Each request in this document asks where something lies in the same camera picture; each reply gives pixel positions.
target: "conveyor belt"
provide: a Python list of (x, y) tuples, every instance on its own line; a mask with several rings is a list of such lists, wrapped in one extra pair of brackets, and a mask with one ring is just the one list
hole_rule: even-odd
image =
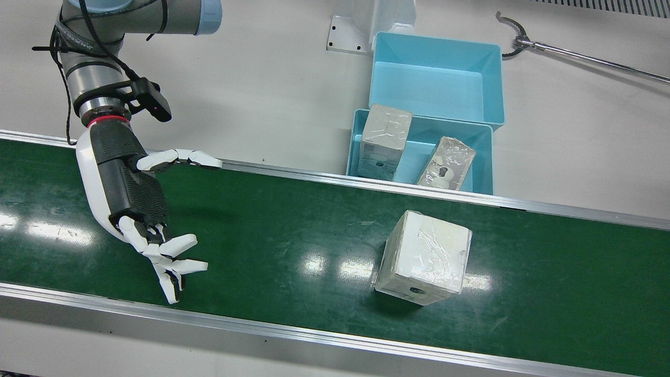
[[(0, 281), (168, 306), (145, 258), (88, 210), (72, 150), (0, 140)], [(645, 376), (670, 375), (670, 232), (229, 170), (159, 176), (196, 233), (176, 308)], [(375, 292), (406, 209), (473, 230), (466, 288)]]

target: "plastic wrap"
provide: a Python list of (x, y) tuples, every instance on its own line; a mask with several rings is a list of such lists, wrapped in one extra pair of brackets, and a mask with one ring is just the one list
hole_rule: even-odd
[(393, 180), (405, 151), (412, 114), (373, 104), (360, 139), (358, 175)]
[(472, 231), (406, 211), (384, 249), (375, 289), (428, 305), (463, 287)]
[(460, 190), (476, 152), (458, 139), (443, 136), (435, 146), (417, 184), (437, 189)]

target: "robotic hand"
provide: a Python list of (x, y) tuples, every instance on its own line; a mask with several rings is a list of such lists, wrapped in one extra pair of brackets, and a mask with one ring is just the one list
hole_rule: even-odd
[(179, 301), (183, 275), (208, 265), (176, 259), (197, 239), (193, 234), (170, 237), (155, 173), (175, 163), (221, 168), (222, 162), (200, 151), (144, 150), (131, 129), (131, 115), (142, 109), (160, 121), (172, 115), (160, 87), (137, 76), (117, 54), (126, 32), (211, 34), (221, 16), (220, 0), (64, 0), (51, 46), (34, 48), (52, 53), (87, 127), (76, 157), (95, 219), (151, 261), (171, 304)]

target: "blue plastic bin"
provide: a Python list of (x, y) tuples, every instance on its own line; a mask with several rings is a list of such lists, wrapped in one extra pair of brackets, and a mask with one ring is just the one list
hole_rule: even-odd
[(369, 105), (496, 130), (505, 122), (501, 62), (495, 44), (379, 33)]
[[(351, 133), (351, 149), (346, 174), (358, 175), (360, 138), (370, 110), (356, 110)], [(493, 194), (493, 130), (489, 125), (436, 119), (412, 117), (403, 157), (395, 173), (394, 182), (415, 184), (432, 156), (435, 145), (442, 136), (459, 139), (477, 152), (470, 171), (465, 177), (461, 191)]]

